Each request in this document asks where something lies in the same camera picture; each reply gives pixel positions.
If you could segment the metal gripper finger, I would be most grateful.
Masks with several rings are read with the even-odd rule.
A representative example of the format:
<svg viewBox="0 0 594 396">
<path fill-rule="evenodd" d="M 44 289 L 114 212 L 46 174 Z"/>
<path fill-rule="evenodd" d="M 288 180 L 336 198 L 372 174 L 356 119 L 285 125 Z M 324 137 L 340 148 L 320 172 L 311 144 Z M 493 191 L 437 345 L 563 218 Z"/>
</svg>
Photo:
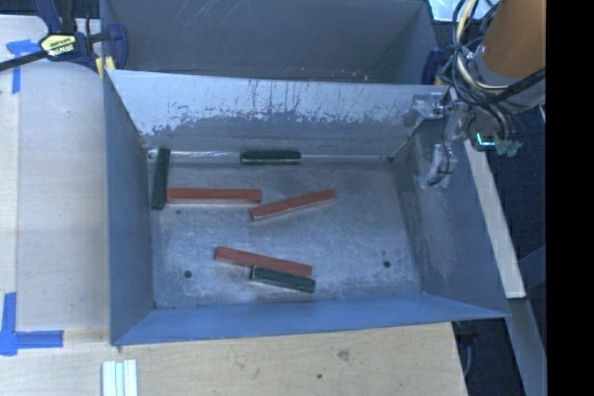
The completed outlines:
<svg viewBox="0 0 594 396">
<path fill-rule="evenodd" d="M 458 158 L 451 145 L 449 143 L 436 144 L 433 148 L 430 169 L 425 175 L 425 185 L 448 188 L 457 165 Z"/>
<path fill-rule="evenodd" d="M 437 93 L 414 95 L 409 108 L 405 110 L 403 125 L 412 128 L 422 121 L 443 119 L 446 114 L 444 99 L 444 95 Z"/>
</svg>

